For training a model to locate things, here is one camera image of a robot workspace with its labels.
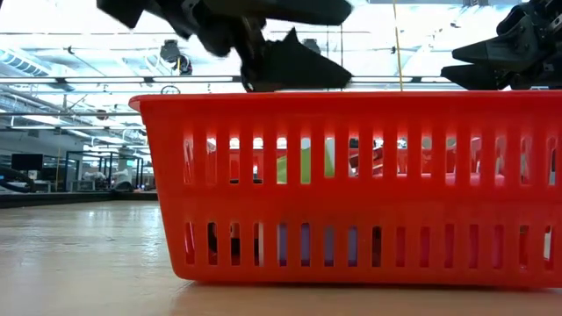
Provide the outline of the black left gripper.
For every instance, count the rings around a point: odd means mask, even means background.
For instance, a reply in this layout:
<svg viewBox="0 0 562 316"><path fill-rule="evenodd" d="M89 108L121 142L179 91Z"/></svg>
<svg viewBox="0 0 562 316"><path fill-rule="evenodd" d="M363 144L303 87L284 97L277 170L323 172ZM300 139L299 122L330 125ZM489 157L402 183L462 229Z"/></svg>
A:
<svg viewBox="0 0 562 316"><path fill-rule="evenodd" d="M241 57L241 83L247 92L325 90L346 87L352 74L298 38L292 28L281 40L263 37L264 19L309 25L340 25L353 6L347 0L151 0L148 12L166 20L187 40L195 35L204 49Z"/></svg>

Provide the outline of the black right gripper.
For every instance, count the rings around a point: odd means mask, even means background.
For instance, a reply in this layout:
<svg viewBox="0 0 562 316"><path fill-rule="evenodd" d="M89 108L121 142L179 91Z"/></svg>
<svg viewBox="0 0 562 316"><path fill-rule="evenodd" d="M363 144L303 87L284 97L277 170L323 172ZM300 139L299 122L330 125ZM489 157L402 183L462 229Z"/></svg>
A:
<svg viewBox="0 0 562 316"><path fill-rule="evenodd" d="M519 3L496 33L454 49L455 60L471 64L443 67L441 76L466 90L503 90L512 80L503 70L524 70L514 79L517 89L561 89L561 0Z"/></svg>

